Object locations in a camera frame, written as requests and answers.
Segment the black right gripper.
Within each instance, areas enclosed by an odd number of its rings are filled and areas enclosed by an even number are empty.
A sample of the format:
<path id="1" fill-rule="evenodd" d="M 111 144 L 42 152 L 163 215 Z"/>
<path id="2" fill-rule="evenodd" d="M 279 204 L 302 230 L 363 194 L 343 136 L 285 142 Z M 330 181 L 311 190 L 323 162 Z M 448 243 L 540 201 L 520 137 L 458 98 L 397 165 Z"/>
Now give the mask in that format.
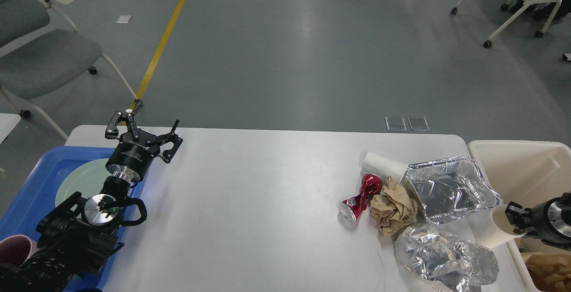
<path id="1" fill-rule="evenodd" d="M 509 202 L 505 210 L 514 234 L 540 239 L 550 247 L 571 251 L 571 203 L 569 198 L 553 198 L 532 208 L 524 209 Z"/>

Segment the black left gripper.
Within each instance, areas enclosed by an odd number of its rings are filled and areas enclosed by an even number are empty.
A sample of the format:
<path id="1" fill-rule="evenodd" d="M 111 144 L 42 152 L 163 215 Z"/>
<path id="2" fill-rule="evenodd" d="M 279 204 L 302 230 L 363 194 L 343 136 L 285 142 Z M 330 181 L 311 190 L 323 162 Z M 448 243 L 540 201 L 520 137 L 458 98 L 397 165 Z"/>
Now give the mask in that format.
<path id="1" fill-rule="evenodd" d="M 154 158 L 161 158 L 169 164 L 180 146 L 183 138 L 177 134 L 180 123 L 175 120 L 169 133 L 154 136 L 141 143 L 141 132 L 135 122 L 132 111 L 116 111 L 105 129 L 107 140 L 117 140 L 120 143 L 106 162 L 106 170 L 115 177 L 127 182 L 139 182 L 144 179 Z M 124 123 L 126 131 L 120 134 L 120 124 Z M 161 146 L 173 144 L 172 148 L 161 150 Z"/>

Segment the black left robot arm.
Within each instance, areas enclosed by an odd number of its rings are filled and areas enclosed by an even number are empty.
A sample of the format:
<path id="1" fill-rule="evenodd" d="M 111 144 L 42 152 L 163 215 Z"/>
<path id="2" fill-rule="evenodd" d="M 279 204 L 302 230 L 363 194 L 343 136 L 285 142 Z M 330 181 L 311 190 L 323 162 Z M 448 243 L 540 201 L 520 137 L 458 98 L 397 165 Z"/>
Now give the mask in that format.
<path id="1" fill-rule="evenodd" d="M 118 145 L 106 162 L 109 175 L 101 191 L 90 198 L 75 192 L 45 215 L 36 227 L 37 252 L 20 265 L 1 262 L 1 290 L 62 292 L 74 274 L 98 274 L 124 245 L 118 230 L 147 219 L 145 203 L 128 193 L 155 158 L 172 161 L 183 143 L 178 125 L 176 120 L 169 133 L 157 136 L 137 127 L 131 110 L 117 111 L 105 132 Z"/>

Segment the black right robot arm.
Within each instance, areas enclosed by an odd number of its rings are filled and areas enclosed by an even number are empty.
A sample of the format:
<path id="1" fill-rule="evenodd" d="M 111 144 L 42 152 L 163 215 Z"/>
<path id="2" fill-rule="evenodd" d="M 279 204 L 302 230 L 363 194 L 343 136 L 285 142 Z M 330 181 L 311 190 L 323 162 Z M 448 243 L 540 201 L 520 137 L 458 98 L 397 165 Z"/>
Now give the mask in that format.
<path id="1" fill-rule="evenodd" d="M 570 193 L 563 193 L 532 208 L 510 202 L 505 215 L 510 225 L 514 226 L 514 233 L 540 239 L 550 247 L 571 251 Z"/>

